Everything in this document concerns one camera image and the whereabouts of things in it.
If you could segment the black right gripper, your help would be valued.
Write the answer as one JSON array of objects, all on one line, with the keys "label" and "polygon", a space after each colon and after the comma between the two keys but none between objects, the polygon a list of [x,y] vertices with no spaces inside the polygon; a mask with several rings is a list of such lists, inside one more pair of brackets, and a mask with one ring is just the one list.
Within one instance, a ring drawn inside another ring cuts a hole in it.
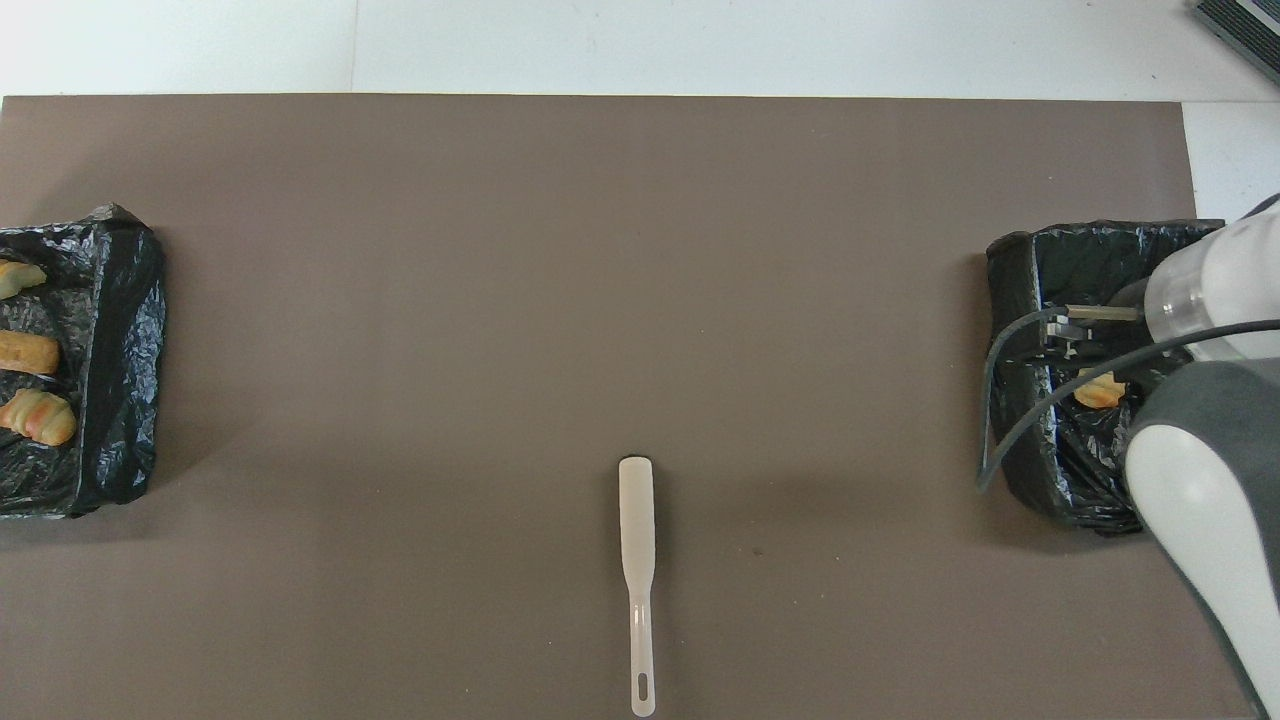
[{"label": "black right gripper", "polygon": [[[1046,334],[1047,363],[1085,363],[1101,357],[1119,357],[1153,342],[1146,324],[1146,290],[1148,281],[1135,281],[1100,305],[1065,306],[1066,318],[1074,322],[1103,322],[1102,343],[1091,332],[1084,334]],[[1153,361],[1147,359],[1111,370],[1114,379],[1152,379]]]}]

